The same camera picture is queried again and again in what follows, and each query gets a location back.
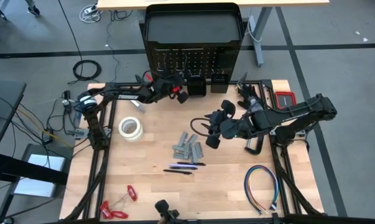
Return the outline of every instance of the desk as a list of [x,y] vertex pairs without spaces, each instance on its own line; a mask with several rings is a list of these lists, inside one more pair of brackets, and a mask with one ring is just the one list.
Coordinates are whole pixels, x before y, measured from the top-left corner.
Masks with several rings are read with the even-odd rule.
[[328,4],[329,0],[98,0],[97,7],[100,10],[136,10],[146,9],[151,4],[180,4],[180,3],[221,3],[233,2],[240,7],[262,7],[261,13],[255,21],[254,16],[248,17],[248,29],[251,31],[254,45],[255,64],[261,67],[264,63],[261,47],[261,38],[267,20],[273,7],[277,6],[316,6]]
[[[290,90],[287,80],[273,80],[272,83],[274,91]],[[88,87],[102,86],[103,84],[89,84]],[[246,140],[222,139],[218,149],[211,149],[205,145],[205,138],[199,136],[198,141],[201,142],[205,155],[200,162],[207,166],[194,170],[193,175],[162,171],[167,168],[167,164],[179,161],[172,158],[172,145],[178,143],[183,131],[193,134],[190,120],[217,110],[224,99],[237,103],[239,97],[234,86],[229,86],[226,94],[209,93],[203,98],[190,98],[182,105],[166,98],[158,103],[144,105],[145,114],[138,112],[128,101],[117,101],[104,200],[108,200],[111,205],[126,192],[127,185],[133,185],[138,200],[133,202],[129,198],[123,209],[129,214],[129,221],[158,220],[159,214],[154,204],[162,199],[168,201],[171,209],[180,212],[180,218],[259,218],[244,194],[243,181],[247,170],[254,165],[262,164],[274,170],[267,136],[258,156],[252,156],[243,149]],[[243,113],[244,110],[237,107],[236,118]],[[126,116],[135,116],[143,124],[144,137],[140,141],[126,142],[118,133],[118,124]],[[86,123],[83,121],[81,126],[85,128]],[[82,144],[75,151],[88,144]],[[297,187],[317,210],[322,211],[305,143],[295,141],[288,151]],[[66,217],[85,193],[92,157],[93,150],[89,147],[72,160],[60,218]],[[259,203],[267,207],[274,192],[271,178],[266,173],[258,172],[254,179],[260,180],[252,183],[254,194]],[[290,192],[288,189],[286,191],[287,198],[290,199]],[[95,210],[97,191],[92,198],[91,217]],[[289,207],[293,211],[292,200],[289,199]],[[277,213],[283,216],[281,202],[277,205]],[[121,207],[122,204],[119,203],[114,209]],[[271,214],[263,215],[261,218],[270,216]]]

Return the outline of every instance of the concrete floor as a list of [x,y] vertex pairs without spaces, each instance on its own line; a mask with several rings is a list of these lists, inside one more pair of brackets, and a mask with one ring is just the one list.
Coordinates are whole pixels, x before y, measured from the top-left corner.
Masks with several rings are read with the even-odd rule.
[[[36,0],[42,16],[36,18],[26,13],[24,1],[4,1],[1,6],[7,22],[0,21],[0,54],[75,51],[72,35],[60,6],[53,0]],[[78,13],[94,0],[62,1],[82,51],[109,50],[106,47],[108,12],[95,24],[80,22]],[[242,9],[247,16],[249,9]],[[334,0],[329,6],[283,7],[287,26],[295,45],[371,44],[375,43],[375,0]],[[260,9],[252,9],[259,15]],[[125,21],[111,25],[111,46],[116,50],[143,49],[138,28],[139,12],[133,12]],[[263,37],[263,45],[286,45],[276,11],[272,11]],[[246,37],[243,45],[250,45]],[[133,82],[135,74],[148,68],[144,54],[116,55],[121,61],[117,82]],[[336,178],[341,189],[348,215],[375,218],[375,49],[351,50],[298,50],[297,57],[310,94],[329,96],[338,110],[338,116],[321,127]],[[103,68],[98,77],[108,82],[114,77],[116,62],[110,55],[84,57],[99,62]],[[253,51],[240,51],[233,80],[243,73],[249,79],[288,79],[297,100],[303,94],[288,50],[264,52],[265,64],[257,68],[253,63]],[[73,65],[79,57],[33,57],[0,59],[0,78],[27,83],[23,104],[46,120],[53,100],[65,90],[72,97],[86,89],[88,82],[67,85],[74,80]],[[92,74],[93,67],[84,67],[84,74]],[[62,112],[58,105],[55,113]],[[60,125],[60,120],[53,125]],[[72,139],[59,133],[67,141]],[[8,132],[4,139],[11,139]],[[309,137],[310,158],[325,211],[336,215],[330,187],[320,157],[314,134]],[[17,133],[16,157],[20,158],[30,141]],[[12,141],[2,141],[0,151],[9,154]],[[0,199],[6,189],[0,190]],[[18,212],[46,201],[46,198],[16,196],[10,213]],[[61,199],[30,213],[16,217],[16,222],[45,223],[58,218]]]

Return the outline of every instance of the roll of tape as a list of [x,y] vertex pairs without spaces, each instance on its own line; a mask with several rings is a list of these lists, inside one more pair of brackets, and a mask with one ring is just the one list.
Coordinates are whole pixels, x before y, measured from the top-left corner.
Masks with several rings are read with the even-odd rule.
[[143,137],[143,125],[137,118],[126,117],[118,125],[119,133],[129,142],[135,142]]

